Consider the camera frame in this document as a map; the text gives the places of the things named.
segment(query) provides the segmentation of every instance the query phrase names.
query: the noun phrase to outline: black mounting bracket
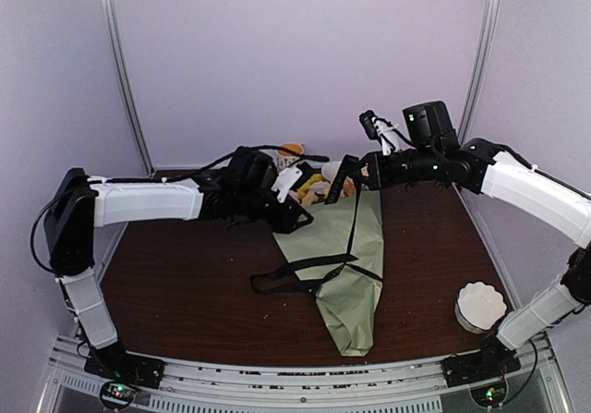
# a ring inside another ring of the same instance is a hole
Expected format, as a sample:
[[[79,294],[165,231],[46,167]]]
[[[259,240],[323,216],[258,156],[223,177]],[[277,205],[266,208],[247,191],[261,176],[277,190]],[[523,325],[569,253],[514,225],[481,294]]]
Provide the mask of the black mounting bracket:
[[[164,374],[164,362],[156,358],[127,354],[130,371],[114,378],[112,372],[107,370],[103,364],[92,355],[86,359],[84,371],[96,374],[105,379],[114,379],[131,387],[140,386],[158,389]]]
[[[569,269],[561,279],[573,298],[591,305],[591,249],[577,249],[569,258]]]
[[[94,265],[94,200],[96,192],[88,185],[82,168],[72,168],[55,193],[61,196],[43,222],[49,263],[61,276],[74,276]]]
[[[500,378],[504,374],[521,369],[521,362],[514,350],[509,350],[495,337],[483,343],[482,349],[443,360],[443,373],[448,387],[479,383]]]

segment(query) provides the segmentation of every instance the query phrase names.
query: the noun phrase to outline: white paper bowl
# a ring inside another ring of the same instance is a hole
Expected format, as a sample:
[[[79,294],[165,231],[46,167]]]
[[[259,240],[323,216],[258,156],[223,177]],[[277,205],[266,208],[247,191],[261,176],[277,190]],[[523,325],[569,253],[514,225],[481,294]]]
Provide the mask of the white paper bowl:
[[[502,294],[492,285],[475,282],[460,290],[455,317],[468,332],[483,334],[507,311]]]
[[[320,172],[327,182],[331,182],[336,176],[339,168],[341,167],[341,161],[330,161],[322,166]]]

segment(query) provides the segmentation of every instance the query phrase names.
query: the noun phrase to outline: paper cup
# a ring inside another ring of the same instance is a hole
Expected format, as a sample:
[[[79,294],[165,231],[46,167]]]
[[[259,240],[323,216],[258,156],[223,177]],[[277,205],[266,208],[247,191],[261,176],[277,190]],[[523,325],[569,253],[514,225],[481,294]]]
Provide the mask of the paper cup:
[[[284,143],[282,148],[296,152],[297,154],[304,154],[304,147],[299,143]],[[296,157],[289,152],[282,152],[277,150],[277,170],[281,171],[285,167],[293,164],[296,161]]]
[[[468,332],[483,334],[507,311],[502,294],[492,285],[475,282],[460,290],[455,317]]]

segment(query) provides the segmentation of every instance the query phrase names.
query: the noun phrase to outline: orange object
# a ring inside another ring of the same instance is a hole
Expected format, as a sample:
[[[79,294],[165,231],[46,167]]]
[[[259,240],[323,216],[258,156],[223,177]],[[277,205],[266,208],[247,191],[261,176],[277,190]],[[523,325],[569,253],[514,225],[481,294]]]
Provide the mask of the orange object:
[[[287,150],[291,150],[292,152],[296,152],[297,154],[304,154],[304,147],[299,145],[298,143],[284,143],[281,148],[286,148]],[[281,150],[277,150],[279,154],[283,157],[293,157],[294,155],[290,152],[282,152]]]

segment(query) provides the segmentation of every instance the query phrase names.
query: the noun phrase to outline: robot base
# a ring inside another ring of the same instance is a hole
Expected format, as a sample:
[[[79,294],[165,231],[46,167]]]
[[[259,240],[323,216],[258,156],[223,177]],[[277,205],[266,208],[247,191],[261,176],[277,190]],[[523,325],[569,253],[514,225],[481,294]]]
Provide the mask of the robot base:
[[[121,383],[132,387],[136,385],[153,389],[160,387],[160,381],[164,374],[164,362],[155,358],[129,354],[127,354],[127,359],[129,360],[130,368],[137,370],[137,373],[130,371],[127,375],[120,378]],[[87,358],[86,364],[84,364],[84,371],[90,374],[96,374],[102,378],[113,379],[113,374],[92,356]]]
[[[497,355],[489,351],[480,350],[444,359],[442,366],[447,386],[456,387],[467,383],[479,383],[521,369],[521,362],[514,353]]]

